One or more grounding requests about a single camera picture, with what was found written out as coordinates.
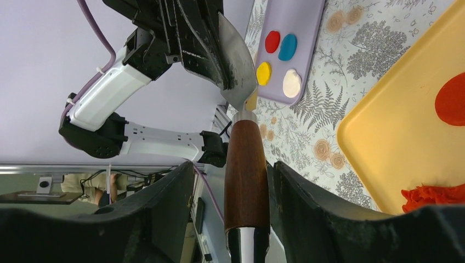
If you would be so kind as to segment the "metal dough scraper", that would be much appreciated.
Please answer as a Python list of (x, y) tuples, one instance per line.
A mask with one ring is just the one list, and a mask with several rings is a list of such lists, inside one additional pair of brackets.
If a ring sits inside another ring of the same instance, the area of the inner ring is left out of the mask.
[(224, 177), (224, 231), (231, 262), (265, 262), (270, 239), (269, 186), (257, 116), (246, 102), (258, 83), (252, 56), (232, 23), (219, 13), (219, 43), (231, 88), (222, 96), (232, 118)]

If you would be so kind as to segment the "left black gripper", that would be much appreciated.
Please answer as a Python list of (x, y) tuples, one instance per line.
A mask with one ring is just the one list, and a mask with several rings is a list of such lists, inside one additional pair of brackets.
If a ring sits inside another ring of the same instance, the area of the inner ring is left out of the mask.
[(124, 1), (103, 3), (137, 28), (125, 42), (122, 60), (151, 80), (173, 63), (222, 90), (232, 89), (230, 72), (219, 39), (223, 1)]

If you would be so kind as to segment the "red dough ball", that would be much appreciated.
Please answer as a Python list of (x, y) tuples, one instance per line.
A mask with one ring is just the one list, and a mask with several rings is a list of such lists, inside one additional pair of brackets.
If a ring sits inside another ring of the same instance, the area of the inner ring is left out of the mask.
[(435, 98), (437, 116), (446, 124), (464, 127), (464, 72), (447, 81)]

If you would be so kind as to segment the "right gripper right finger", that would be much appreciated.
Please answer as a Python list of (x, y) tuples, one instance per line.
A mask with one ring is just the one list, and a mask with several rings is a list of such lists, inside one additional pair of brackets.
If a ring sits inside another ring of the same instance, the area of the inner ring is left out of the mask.
[(351, 203), (276, 162), (273, 183), (288, 262), (464, 262), (464, 206), (389, 215)]

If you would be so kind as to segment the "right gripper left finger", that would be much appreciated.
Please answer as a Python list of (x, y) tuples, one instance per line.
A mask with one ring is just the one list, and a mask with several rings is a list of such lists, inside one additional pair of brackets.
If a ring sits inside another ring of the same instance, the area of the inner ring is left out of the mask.
[(61, 219), (2, 209), (1, 262), (179, 262), (193, 186), (187, 161), (93, 214)]

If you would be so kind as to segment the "red dough scrap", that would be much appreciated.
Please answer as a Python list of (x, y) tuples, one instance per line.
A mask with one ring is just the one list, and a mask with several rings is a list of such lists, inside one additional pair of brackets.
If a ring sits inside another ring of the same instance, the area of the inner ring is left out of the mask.
[(453, 187), (417, 186), (413, 190), (402, 190), (406, 203), (402, 205), (404, 213), (409, 213), (426, 205), (464, 204), (464, 184)]

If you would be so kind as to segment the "yellow tray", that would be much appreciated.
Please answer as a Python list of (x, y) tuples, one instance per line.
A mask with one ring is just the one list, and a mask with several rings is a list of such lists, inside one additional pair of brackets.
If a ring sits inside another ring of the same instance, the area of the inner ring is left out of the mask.
[(402, 190), (464, 183), (464, 128), (439, 119), (443, 85), (464, 72), (464, 1), (455, 1), (340, 122), (337, 142), (380, 211)]

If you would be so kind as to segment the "purple tray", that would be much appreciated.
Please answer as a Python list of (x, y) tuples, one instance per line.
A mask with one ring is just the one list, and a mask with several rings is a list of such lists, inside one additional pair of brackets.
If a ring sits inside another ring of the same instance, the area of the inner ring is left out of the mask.
[(268, 1), (257, 51), (258, 95), (285, 105), (303, 96), (324, 1)]

